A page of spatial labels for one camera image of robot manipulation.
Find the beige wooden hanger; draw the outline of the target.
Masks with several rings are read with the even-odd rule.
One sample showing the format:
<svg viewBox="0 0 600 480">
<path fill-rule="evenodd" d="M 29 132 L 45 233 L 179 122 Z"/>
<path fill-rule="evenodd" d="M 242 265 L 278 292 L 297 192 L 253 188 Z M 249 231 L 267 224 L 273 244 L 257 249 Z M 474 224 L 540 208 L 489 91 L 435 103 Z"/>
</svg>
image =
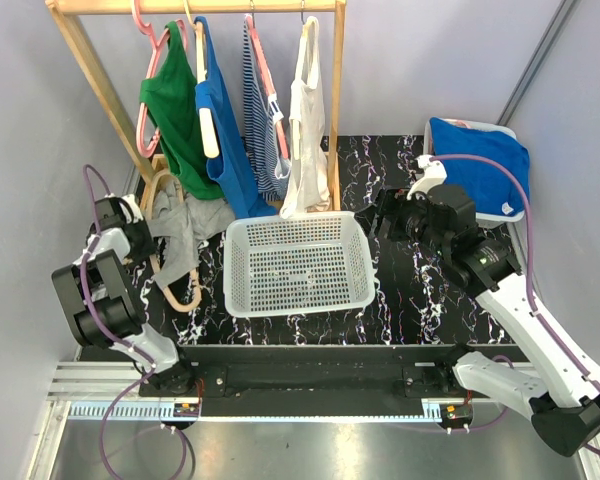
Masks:
<svg viewBox="0 0 600 480">
<path fill-rule="evenodd" d="M 163 216 L 154 214 L 158 193 L 164 193 L 166 198 L 167 213 Z M 188 259 L 188 254 L 193 253 L 196 248 L 192 234 L 191 241 L 188 241 L 191 231 L 189 211 L 181 182 L 168 169 L 157 171 L 144 187 L 140 209 L 149 223 L 152 238 L 168 240 L 169 253 L 163 263 L 160 263 L 157 253 L 149 257 L 155 284 L 175 311 L 188 313 L 195 310 L 201 302 L 202 293 L 198 268 Z M 188 279 L 192 288 L 191 298 L 185 303 L 171 289 L 173 283 L 183 278 Z"/>
</svg>

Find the grey tank top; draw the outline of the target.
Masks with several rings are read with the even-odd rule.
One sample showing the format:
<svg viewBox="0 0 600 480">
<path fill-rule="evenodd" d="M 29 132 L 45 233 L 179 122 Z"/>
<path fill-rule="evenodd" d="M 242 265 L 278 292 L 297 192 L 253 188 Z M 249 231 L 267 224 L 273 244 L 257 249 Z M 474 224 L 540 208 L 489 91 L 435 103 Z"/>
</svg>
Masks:
<svg viewBox="0 0 600 480">
<path fill-rule="evenodd" d="M 159 191 L 153 218 L 147 221 L 151 235 L 167 241 L 163 266 L 154 273 L 158 287 L 169 287 L 196 270 L 199 244 L 225 231 L 235 219 L 225 199 L 199 200 L 187 195 L 181 202 L 173 189 Z"/>
</svg>

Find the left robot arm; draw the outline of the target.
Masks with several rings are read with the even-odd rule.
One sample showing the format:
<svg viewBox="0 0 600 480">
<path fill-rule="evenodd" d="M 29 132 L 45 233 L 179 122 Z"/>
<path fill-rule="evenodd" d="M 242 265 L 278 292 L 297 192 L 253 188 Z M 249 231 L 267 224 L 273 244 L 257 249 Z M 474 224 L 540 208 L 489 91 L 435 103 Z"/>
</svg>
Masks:
<svg viewBox="0 0 600 480">
<path fill-rule="evenodd" d="M 95 202 L 95 213 L 79 258 L 51 275 L 74 339 L 126 355 L 157 390 L 188 394 L 196 372 L 182 349 L 149 324 L 125 268 L 156 252 L 136 197 L 109 195 Z"/>
</svg>

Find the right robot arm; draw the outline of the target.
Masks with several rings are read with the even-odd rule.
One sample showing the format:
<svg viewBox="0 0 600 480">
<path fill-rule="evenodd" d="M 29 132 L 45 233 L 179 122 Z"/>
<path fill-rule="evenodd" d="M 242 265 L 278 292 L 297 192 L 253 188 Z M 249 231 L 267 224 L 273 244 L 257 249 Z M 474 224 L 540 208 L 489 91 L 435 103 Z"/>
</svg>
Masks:
<svg viewBox="0 0 600 480">
<path fill-rule="evenodd" d="M 438 360 L 434 384 L 446 396 L 486 395 L 529 420 L 541 440 L 569 457 L 600 433 L 600 365 L 535 295 L 515 255 L 486 237 L 474 202 L 458 185 L 428 192 L 384 189 L 370 224 L 391 241 L 415 241 L 439 257 L 445 276 L 505 328 L 536 375 L 516 371 L 468 346 Z"/>
</svg>

